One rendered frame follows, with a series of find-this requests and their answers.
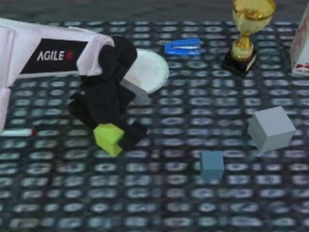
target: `red letter x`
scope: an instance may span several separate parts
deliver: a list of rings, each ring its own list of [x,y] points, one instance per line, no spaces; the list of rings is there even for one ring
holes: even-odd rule
[[[72,59],[73,52],[67,52],[66,59]]]

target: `table surface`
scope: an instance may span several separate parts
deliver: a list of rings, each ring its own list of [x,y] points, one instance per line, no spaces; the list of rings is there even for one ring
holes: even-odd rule
[[[205,52],[165,56],[168,83],[146,105],[128,110],[151,133],[117,158],[66,110],[78,77],[17,82],[7,128],[35,127],[37,135],[0,141],[1,232],[309,230],[309,81],[289,74],[296,23],[276,22],[252,36],[258,58],[244,80],[220,69],[238,36],[231,22],[74,26],[122,35],[162,55],[170,40],[199,37]],[[247,119],[279,105],[297,133],[288,148],[257,154]],[[207,149],[224,152],[220,182],[199,178],[198,152]]]

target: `blue cube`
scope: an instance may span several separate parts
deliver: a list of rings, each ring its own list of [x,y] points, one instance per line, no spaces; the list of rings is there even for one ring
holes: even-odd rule
[[[203,180],[220,180],[224,173],[223,153],[221,151],[202,151],[200,170]]]

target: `trophy base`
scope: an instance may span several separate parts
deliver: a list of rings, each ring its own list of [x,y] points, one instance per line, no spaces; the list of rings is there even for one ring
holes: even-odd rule
[[[232,57],[230,49],[221,64],[221,68],[230,71],[237,76],[246,77],[255,62],[256,53],[256,50],[253,50],[252,55],[248,60],[239,61]]]

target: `round white plate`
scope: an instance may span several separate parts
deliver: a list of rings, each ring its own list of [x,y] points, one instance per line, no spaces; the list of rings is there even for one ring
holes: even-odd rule
[[[137,49],[137,59],[124,78],[148,94],[160,89],[169,78],[169,66],[159,54]]]

